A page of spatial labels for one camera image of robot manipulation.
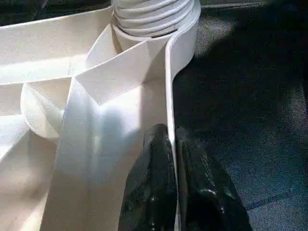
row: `flexible duct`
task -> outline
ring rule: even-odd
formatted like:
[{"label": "flexible duct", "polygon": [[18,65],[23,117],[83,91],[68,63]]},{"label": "flexible duct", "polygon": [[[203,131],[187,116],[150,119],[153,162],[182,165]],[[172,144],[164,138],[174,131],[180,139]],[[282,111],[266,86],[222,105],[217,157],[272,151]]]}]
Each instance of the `flexible duct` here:
[{"label": "flexible duct", "polygon": [[127,34],[157,37],[177,30],[193,11],[195,0],[114,0],[118,26]]}]

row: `curved plastic edge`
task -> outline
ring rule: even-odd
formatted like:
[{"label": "curved plastic edge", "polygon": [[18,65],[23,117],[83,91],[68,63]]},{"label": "curved plastic edge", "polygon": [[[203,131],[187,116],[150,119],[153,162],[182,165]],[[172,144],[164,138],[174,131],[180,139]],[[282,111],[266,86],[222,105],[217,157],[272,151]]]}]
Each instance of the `curved plastic edge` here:
[{"label": "curved plastic edge", "polygon": [[[174,109],[173,109],[173,90],[172,82],[176,74],[182,70],[193,58],[197,25],[201,13],[201,6],[199,0],[195,1],[191,20],[187,20],[181,26],[177,33],[175,33],[166,44],[165,62],[166,62],[166,106],[167,106],[167,124],[168,137],[171,142],[173,159],[175,161],[175,169],[177,169],[177,155],[175,146],[175,123],[174,123]],[[175,230],[181,230],[180,225],[180,207],[178,201],[177,220]]]},{"label": "curved plastic edge", "polygon": [[44,139],[47,139],[47,140],[50,140],[51,142],[57,142],[58,139],[59,139],[59,134],[57,136],[45,136],[43,134],[41,134],[39,131],[37,131],[35,129],[34,126],[32,126],[32,124],[28,121],[27,119],[27,115],[26,115],[26,98],[27,98],[27,89],[30,88],[30,86],[28,86],[28,84],[24,84],[23,85],[23,88],[21,90],[21,96],[20,96],[20,110],[21,110],[21,115],[23,116],[24,120],[25,120],[25,123],[28,125],[29,129],[34,132],[36,135],[44,138]]}]

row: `white plastic tray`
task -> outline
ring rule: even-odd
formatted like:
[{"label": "white plastic tray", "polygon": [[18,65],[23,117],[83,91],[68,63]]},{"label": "white plastic tray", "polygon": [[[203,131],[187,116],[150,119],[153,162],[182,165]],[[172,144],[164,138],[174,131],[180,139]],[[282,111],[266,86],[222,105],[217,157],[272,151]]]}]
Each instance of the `white plastic tray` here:
[{"label": "white plastic tray", "polygon": [[126,35],[112,12],[0,27],[0,230],[117,230],[144,131],[167,124],[175,151],[172,80],[199,1],[158,38]]}]

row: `plastic compartment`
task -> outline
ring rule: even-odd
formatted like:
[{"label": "plastic compartment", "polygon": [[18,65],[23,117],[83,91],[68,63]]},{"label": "plastic compartment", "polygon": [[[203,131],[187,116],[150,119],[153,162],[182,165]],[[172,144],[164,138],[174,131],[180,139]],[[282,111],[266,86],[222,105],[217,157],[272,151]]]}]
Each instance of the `plastic compartment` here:
[{"label": "plastic compartment", "polygon": [[0,230],[38,230],[56,145],[36,136],[21,115],[23,84],[0,86]]},{"label": "plastic compartment", "polygon": [[175,34],[138,42],[73,79],[42,230],[117,230],[144,132],[167,123],[175,150],[171,82],[193,57],[196,4]]},{"label": "plastic compartment", "polygon": [[40,229],[57,149],[50,141],[58,136],[42,128],[58,132],[69,76],[112,11],[0,27],[0,230]]},{"label": "plastic compartment", "polygon": [[111,14],[0,27],[0,230],[117,230],[144,132],[167,123],[174,151],[171,76],[193,56],[199,1],[158,38],[125,34]]},{"label": "plastic compartment", "polygon": [[69,76],[110,23],[112,11],[0,27],[0,84]]}]

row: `dark carpet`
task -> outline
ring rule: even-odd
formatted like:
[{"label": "dark carpet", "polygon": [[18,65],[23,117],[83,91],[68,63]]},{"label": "dark carpet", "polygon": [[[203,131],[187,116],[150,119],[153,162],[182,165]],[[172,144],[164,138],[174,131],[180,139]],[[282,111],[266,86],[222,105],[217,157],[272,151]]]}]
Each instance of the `dark carpet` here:
[{"label": "dark carpet", "polygon": [[176,126],[204,139],[255,231],[308,230],[301,13],[296,5],[203,9],[195,57],[173,83]]}]

